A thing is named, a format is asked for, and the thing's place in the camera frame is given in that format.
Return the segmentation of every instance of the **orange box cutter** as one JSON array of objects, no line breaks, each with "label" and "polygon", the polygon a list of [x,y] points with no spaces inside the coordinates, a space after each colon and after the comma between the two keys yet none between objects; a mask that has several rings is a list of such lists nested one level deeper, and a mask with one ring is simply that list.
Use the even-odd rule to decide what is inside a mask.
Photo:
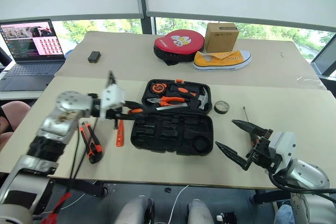
[{"label": "orange box cutter", "polygon": [[88,122],[82,123],[79,130],[84,140],[85,150],[90,163],[94,164],[99,162],[103,158],[103,149],[90,124]]}]

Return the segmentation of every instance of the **yellow sneaker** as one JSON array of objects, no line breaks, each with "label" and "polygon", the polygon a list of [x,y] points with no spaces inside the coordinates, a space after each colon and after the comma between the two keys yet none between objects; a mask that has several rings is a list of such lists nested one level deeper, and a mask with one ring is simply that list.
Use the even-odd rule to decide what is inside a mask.
[{"label": "yellow sneaker", "polygon": [[194,58],[194,67],[197,70],[237,70],[250,62],[251,54],[245,50],[208,54],[198,51]]}]

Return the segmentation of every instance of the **window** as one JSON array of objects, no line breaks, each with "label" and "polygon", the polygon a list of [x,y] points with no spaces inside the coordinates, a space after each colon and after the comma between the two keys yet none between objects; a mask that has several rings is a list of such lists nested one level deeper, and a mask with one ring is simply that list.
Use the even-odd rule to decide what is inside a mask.
[{"label": "window", "polygon": [[139,19],[95,19],[52,22],[64,53],[80,43],[88,31],[141,34]]},{"label": "window", "polygon": [[[156,33],[165,35],[177,29],[190,29],[205,36],[207,23],[215,21],[156,18]],[[302,56],[311,62],[335,33],[301,28],[235,23],[242,39],[291,40]]]}]

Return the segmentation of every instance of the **hammer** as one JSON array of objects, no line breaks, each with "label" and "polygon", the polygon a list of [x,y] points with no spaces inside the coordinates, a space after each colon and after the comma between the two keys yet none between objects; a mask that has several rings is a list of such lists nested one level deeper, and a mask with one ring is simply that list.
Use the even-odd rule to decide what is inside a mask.
[{"label": "hammer", "polygon": [[204,105],[208,103],[208,92],[206,92],[205,88],[203,87],[204,95],[199,95],[198,100],[201,101],[201,105],[198,107],[201,110],[204,110]]}]

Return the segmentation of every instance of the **orange handled pliers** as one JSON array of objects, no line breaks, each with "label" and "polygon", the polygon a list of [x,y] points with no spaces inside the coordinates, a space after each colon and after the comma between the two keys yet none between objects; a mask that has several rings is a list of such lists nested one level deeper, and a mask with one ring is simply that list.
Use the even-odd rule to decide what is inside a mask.
[{"label": "orange handled pliers", "polygon": [[161,98],[148,98],[147,101],[152,103],[158,103],[160,106],[174,106],[178,104],[171,104],[168,102],[185,102],[182,97],[161,97]]}]

